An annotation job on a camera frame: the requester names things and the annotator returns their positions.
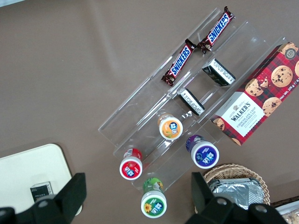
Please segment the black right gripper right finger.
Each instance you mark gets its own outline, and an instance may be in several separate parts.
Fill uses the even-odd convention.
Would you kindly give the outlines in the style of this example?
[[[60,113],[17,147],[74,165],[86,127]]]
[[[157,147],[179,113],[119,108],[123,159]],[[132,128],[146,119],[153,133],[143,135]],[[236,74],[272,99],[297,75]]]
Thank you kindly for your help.
[[[191,177],[192,199],[197,213],[187,224],[247,224],[247,211],[224,197],[215,197],[200,172]]]

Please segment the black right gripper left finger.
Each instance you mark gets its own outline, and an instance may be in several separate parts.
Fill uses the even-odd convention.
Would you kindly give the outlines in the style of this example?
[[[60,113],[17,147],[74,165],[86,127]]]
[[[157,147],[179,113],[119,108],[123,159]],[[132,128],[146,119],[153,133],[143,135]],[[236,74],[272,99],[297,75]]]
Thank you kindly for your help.
[[[86,194],[85,173],[76,173],[56,195],[42,197],[28,210],[15,215],[15,223],[70,224]]]

